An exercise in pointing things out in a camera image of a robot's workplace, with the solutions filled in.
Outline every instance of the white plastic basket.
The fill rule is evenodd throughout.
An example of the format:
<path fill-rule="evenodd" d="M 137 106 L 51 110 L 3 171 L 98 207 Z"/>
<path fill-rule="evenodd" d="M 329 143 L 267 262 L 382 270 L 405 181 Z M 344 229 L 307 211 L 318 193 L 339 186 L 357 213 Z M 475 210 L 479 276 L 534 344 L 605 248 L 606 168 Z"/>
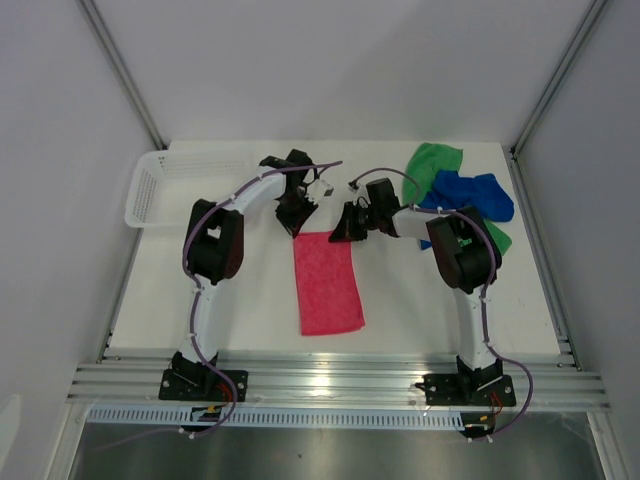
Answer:
<path fill-rule="evenodd" d="M 183 227 L 194 202 L 232 193 L 252 163 L 253 154 L 237 148 L 146 153 L 133 172 L 125 222 L 134 228 Z"/>

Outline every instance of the metal floor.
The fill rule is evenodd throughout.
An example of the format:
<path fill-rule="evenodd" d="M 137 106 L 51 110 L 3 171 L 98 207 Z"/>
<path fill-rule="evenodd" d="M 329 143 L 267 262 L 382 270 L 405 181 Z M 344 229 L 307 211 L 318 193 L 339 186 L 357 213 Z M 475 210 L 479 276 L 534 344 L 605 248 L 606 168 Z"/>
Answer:
<path fill-rule="evenodd" d="M 604 479 L 584 414 L 529 414 L 493 444 L 454 432 L 223 428 L 93 449 L 148 426 L 87 424 L 71 479 Z"/>

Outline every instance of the green cloth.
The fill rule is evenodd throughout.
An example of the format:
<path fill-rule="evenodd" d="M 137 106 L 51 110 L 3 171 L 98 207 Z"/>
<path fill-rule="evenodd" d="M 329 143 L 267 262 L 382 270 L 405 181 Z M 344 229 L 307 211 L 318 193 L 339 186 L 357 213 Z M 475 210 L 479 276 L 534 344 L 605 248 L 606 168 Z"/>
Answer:
<path fill-rule="evenodd" d="M 459 171 L 462 165 L 462 150 L 442 145 L 440 143 L 423 143 L 409 160 L 405 173 L 414 178 L 420 186 L 420 194 L 416 195 L 416 187 L 406 178 L 402 181 L 402 201 L 409 203 L 420 201 L 431 191 L 431 185 L 440 170 Z M 500 255 L 509 250 L 512 240 L 509 235 L 500 230 L 493 222 L 485 219 L 484 224 L 493 237 Z"/>
<path fill-rule="evenodd" d="M 500 230 L 491 220 L 487 220 L 485 218 L 484 224 L 487 227 L 487 230 L 489 230 L 493 241 L 496 243 L 496 247 L 498 247 L 500 255 L 504 257 L 504 254 L 507 253 L 507 250 L 509 250 L 509 247 L 513 243 L 513 240 L 511 240 L 511 237 Z"/>

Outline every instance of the white cable tray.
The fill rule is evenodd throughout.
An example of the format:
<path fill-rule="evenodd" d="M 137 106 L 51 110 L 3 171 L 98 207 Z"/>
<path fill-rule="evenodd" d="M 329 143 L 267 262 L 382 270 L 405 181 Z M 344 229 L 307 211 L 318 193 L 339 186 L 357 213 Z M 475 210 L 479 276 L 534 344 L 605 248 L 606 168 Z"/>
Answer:
<path fill-rule="evenodd" d="M 209 425 L 197 421 L 200 409 L 176 406 L 96 405 L 90 423 Z M 348 409 L 238 407 L 230 427 L 343 428 L 359 430 L 463 430 L 459 413 L 446 411 L 371 411 Z"/>

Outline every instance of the cable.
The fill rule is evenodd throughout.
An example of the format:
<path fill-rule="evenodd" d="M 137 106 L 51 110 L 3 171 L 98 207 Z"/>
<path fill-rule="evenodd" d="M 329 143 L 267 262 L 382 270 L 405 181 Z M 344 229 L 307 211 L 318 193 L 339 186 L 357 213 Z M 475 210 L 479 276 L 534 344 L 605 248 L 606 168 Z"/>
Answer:
<path fill-rule="evenodd" d="M 449 215 L 453 215 L 455 217 L 460 218 L 461 220 L 463 220 L 464 222 L 466 222 L 471 228 L 473 228 L 473 230 L 478 234 L 478 236 L 482 239 L 482 241 L 484 242 L 484 244 L 487 247 L 487 250 L 489 251 L 489 258 L 491 260 L 491 269 L 489 272 L 489 276 L 487 277 L 487 280 L 484 282 L 484 285 L 482 286 L 482 290 L 480 291 L 480 303 L 481 303 L 481 314 L 482 314 L 482 335 L 484 337 L 484 343 L 487 345 L 487 349 L 491 352 L 491 354 L 497 358 L 498 360 L 504 362 L 504 363 L 509 363 L 511 365 L 515 365 L 516 367 L 520 368 L 525 375 L 527 376 L 527 379 L 529 381 L 529 392 L 527 393 L 527 398 L 524 401 L 524 404 L 522 405 L 522 408 L 520 409 L 520 411 L 516 414 L 516 416 L 505 426 L 499 428 L 498 430 L 496 430 L 495 432 L 493 432 L 493 436 L 497 435 L 498 433 L 504 432 L 508 429 L 510 429 L 511 427 L 513 427 L 513 425 L 522 418 L 522 416 L 525 414 L 525 412 L 528 410 L 529 406 L 531 405 L 531 399 L 533 398 L 533 375 L 531 375 L 531 371 L 529 371 L 529 369 L 526 367 L 526 365 L 524 365 L 523 363 L 517 361 L 517 360 L 513 360 L 511 358 L 507 358 L 504 357 L 502 355 L 500 355 L 498 352 L 496 352 L 496 350 L 493 348 L 492 344 L 491 344 L 491 339 L 489 338 L 489 318 L 487 315 L 487 304 L 486 304 L 486 295 L 487 295 L 487 289 L 489 288 L 489 285 L 491 285 L 491 282 L 493 280 L 493 278 L 495 277 L 496 274 L 496 254 L 493 251 L 493 248 L 491 248 L 491 241 L 489 240 L 489 237 L 487 237 L 487 235 L 484 233 L 484 231 L 482 230 L 482 228 L 480 228 L 480 226 L 475 223 L 473 220 L 471 220 L 469 217 L 467 217 L 466 215 L 456 211 L 456 210 L 433 210 L 433 209 L 429 209 L 429 208 L 420 208 L 420 207 L 416 207 L 415 205 L 411 206 L 411 208 L 413 208 L 413 210 L 418 211 L 418 212 L 422 212 L 422 213 L 429 213 L 429 214 L 449 214 Z"/>
<path fill-rule="evenodd" d="M 198 343 L 196 342 L 195 316 L 196 316 L 196 311 L 198 309 L 198 302 L 200 300 L 200 296 L 202 295 L 202 283 L 200 282 L 200 280 L 198 280 L 198 278 L 195 275 L 191 274 L 191 272 L 189 271 L 188 262 L 187 262 L 187 259 L 188 259 L 188 256 L 189 256 L 189 250 L 191 249 L 191 246 L 193 244 L 193 241 L 194 241 L 196 235 L 198 234 L 200 229 L 205 225 L 207 220 L 209 220 L 209 218 L 211 218 L 211 216 L 215 212 L 217 212 L 221 208 L 224 208 L 227 205 L 229 205 L 230 203 L 232 203 L 235 198 L 237 198 L 238 196 L 242 195 L 242 193 L 245 192 L 249 187 L 251 187 L 255 183 L 261 181 L 264 177 L 269 177 L 271 175 L 283 174 L 283 173 L 289 173 L 289 172 L 300 172 L 300 171 L 304 171 L 304 170 L 317 170 L 318 168 L 321 168 L 321 167 L 322 167 L 322 171 L 320 173 L 322 173 L 322 172 L 325 172 L 326 170 L 328 170 L 331 167 L 342 165 L 342 163 L 343 162 L 340 160 L 340 161 L 337 161 L 337 162 L 324 163 L 324 164 L 320 164 L 320 165 L 305 165 L 305 166 L 301 166 L 301 167 L 285 167 L 285 168 L 269 170 L 268 172 L 265 172 L 261 176 L 253 177 L 247 183 L 245 183 L 240 188 L 238 188 L 238 190 L 236 190 L 235 193 L 233 195 L 231 195 L 230 198 L 228 198 L 228 199 L 226 199 L 226 200 L 214 205 L 211 209 L 209 209 L 202 216 L 202 218 L 200 218 L 200 220 L 194 225 L 193 229 L 191 230 L 191 232 L 187 236 L 187 241 L 185 242 L 184 249 L 182 251 L 182 269 L 183 269 L 184 273 L 191 280 L 193 280 L 195 282 L 196 288 L 198 289 L 198 291 L 196 292 L 195 296 L 193 297 L 193 304 L 191 305 L 191 313 L 189 315 L 189 335 L 191 337 L 191 346 L 193 347 L 193 350 L 196 352 L 196 355 L 198 356 L 198 358 L 200 359 L 202 364 L 205 365 L 213 373 L 218 375 L 222 380 L 224 380 L 224 382 L 227 385 L 229 385 L 229 387 L 231 389 L 231 407 L 225 413 L 225 415 L 222 418 L 220 418 L 216 423 L 214 423 L 213 425 L 211 425 L 210 427 L 208 427 L 205 430 L 202 430 L 200 432 L 190 432 L 189 433 L 189 438 L 193 439 L 195 437 L 202 437 L 202 436 L 207 435 L 209 433 L 212 433 L 215 430 L 217 430 L 218 428 L 220 428 L 223 423 L 225 423 L 227 420 L 229 420 L 229 418 L 233 414 L 233 411 L 235 410 L 236 405 L 238 403 L 238 390 L 236 389 L 236 385 L 233 383 L 233 381 L 224 372 L 222 372 L 220 369 L 216 368 L 214 365 L 211 364 L 211 362 L 209 362 L 204 357 L 204 355 L 202 354 L 202 351 L 200 350 L 200 347 L 198 346 Z M 133 440 L 137 440 L 139 438 L 144 438 L 144 437 L 147 437 L 149 435 L 155 435 L 156 433 L 176 432 L 176 431 L 178 433 L 187 433 L 187 432 L 184 432 L 184 430 L 182 430 L 182 428 L 180 428 L 179 430 L 176 430 L 175 428 L 170 428 L 170 427 L 156 428 L 154 430 L 149 430 L 149 431 L 146 431 L 146 432 L 142 432 L 142 433 L 138 433 L 138 434 L 135 434 L 135 435 L 131 435 L 131 436 L 123 438 L 121 440 L 118 440 L 118 441 L 115 441 L 115 442 L 112 442 L 112 443 L 109 443 L 109 444 L 106 444 L 106 445 L 102 445 L 100 447 L 96 447 L 94 449 L 94 451 L 108 450 L 110 448 L 117 447 L 117 446 L 120 446 L 120 445 L 124 445 L 125 443 L 129 443 L 129 442 L 131 442 Z"/>
<path fill-rule="evenodd" d="M 397 170 L 395 168 L 390 168 L 390 167 L 377 167 L 377 168 L 372 168 L 371 170 L 367 170 L 364 173 L 361 173 L 360 175 L 358 175 L 356 178 L 354 178 L 353 180 L 351 180 L 351 183 L 356 183 L 358 180 L 360 180 L 362 177 L 369 175 L 371 173 L 375 173 L 375 172 L 391 172 L 391 173 L 397 173 L 398 175 L 403 176 L 404 178 L 406 178 L 407 180 L 409 180 L 411 183 L 413 183 L 413 185 L 416 187 L 416 193 L 413 196 L 413 198 L 411 199 L 411 201 L 409 202 L 409 204 L 414 204 L 417 203 L 418 201 L 422 200 L 422 197 L 420 196 L 420 185 L 418 184 L 418 182 L 416 181 L 415 178 L 411 177 L 410 175 L 407 175 L 406 173 L 404 173 L 401 170 Z"/>

